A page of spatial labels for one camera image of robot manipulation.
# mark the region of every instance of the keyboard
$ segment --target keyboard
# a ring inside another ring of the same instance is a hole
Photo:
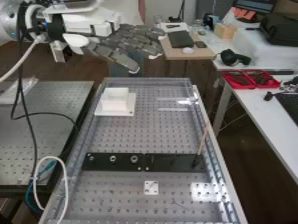
[[[298,94],[278,93],[275,95],[293,121],[298,125]]]
[[[193,47],[194,42],[186,31],[168,33],[170,45],[173,48]]]

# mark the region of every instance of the red tray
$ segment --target red tray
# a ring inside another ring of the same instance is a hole
[[[266,89],[266,88],[279,88],[281,87],[281,83],[273,78],[273,76],[266,72],[266,71],[262,71],[262,70],[248,70],[248,71],[244,71],[245,74],[249,76],[249,78],[253,80],[253,82],[256,83],[256,87],[257,88],[261,88],[261,89]],[[256,78],[254,76],[261,76],[263,80],[269,79],[266,81],[265,84],[260,84],[257,81],[256,81]]]
[[[222,71],[221,75],[233,89],[254,89],[256,83],[242,71]]]

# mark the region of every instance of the black metal bracket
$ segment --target black metal bracket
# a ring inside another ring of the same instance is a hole
[[[204,158],[196,154],[141,153],[87,153],[83,170],[177,173],[206,172]]]
[[[141,153],[87,153],[83,170],[88,171],[142,171]]]

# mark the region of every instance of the cardboard box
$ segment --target cardboard box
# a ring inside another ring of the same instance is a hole
[[[216,25],[214,33],[221,39],[233,39],[237,28],[222,23]]]

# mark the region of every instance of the red case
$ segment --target red case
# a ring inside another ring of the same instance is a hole
[[[245,72],[242,71],[222,71],[221,75],[224,77],[224,79],[226,80],[226,82],[230,84],[233,89],[254,89],[256,88],[256,83],[254,81],[249,78],[249,76],[245,74]],[[246,81],[248,81],[248,85],[244,85],[241,83],[238,83],[236,80],[233,80],[234,76],[241,76]]]
[[[252,79],[252,81],[256,83],[256,87],[260,88],[260,89],[277,89],[281,87],[281,83],[273,78],[273,76],[266,72],[266,71],[262,71],[262,70],[246,70],[244,71],[245,74],[248,75],[248,77]],[[267,83],[265,85],[257,83],[254,81],[254,78],[252,78],[252,75],[253,73],[262,73],[262,77],[263,79],[267,79],[269,77],[271,78],[270,81],[267,81]]]

